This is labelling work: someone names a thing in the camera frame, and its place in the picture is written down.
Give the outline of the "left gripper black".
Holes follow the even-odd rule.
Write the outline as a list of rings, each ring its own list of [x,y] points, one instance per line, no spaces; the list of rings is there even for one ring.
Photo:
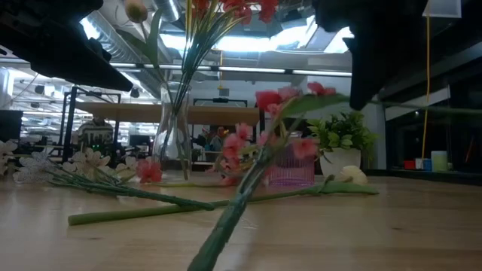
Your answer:
[[[1,45],[41,75],[128,92],[133,83],[80,30],[101,7],[102,0],[1,0]]]

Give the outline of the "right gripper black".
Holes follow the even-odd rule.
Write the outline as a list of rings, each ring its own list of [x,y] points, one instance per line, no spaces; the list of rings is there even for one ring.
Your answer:
[[[427,0],[313,0],[316,23],[326,32],[348,27],[362,41],[417,42],[422,34]],[[349,106],[362,110],[386,82],[400,72],[401,48],[353,45]]]

